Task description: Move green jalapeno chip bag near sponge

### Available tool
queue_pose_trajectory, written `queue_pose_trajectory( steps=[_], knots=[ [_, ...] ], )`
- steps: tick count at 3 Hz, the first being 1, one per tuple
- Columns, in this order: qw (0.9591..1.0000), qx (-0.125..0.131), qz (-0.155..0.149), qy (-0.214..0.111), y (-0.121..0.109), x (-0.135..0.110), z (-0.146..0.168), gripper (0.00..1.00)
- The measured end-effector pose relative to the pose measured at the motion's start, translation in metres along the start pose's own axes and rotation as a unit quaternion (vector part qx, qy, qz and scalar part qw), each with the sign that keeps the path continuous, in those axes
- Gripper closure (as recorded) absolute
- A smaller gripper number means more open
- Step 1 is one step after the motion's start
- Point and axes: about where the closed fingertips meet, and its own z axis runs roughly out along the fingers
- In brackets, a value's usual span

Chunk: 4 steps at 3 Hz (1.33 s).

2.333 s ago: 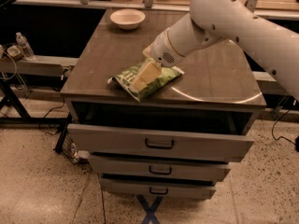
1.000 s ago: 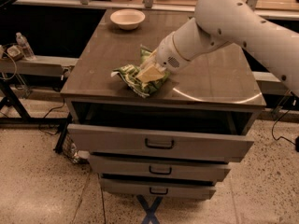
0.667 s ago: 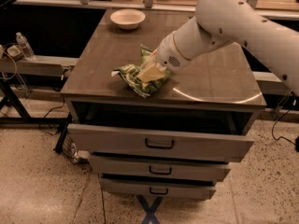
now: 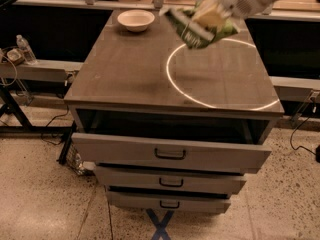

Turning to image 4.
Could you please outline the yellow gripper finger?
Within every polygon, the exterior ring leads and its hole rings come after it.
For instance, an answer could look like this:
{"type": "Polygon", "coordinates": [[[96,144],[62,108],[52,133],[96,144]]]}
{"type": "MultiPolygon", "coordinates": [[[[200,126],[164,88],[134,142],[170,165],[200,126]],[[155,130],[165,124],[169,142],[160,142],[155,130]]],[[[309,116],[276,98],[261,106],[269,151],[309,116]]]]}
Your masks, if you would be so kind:
{"type": "Polygon", "coordinates": [[[218,12],[220,12],[223,7],[221,6],[219,0],[204,0],[199,6],[199,10],[205,11],[209,9],[216,9],[218,12]]]}
{"type": "Polygon", "coordinates": [[[203,28],[221,27],[230,17],[231,12],[221,4],[215,4],[208,8],[201,8],[195,12],[192,21],[203,28]]]}

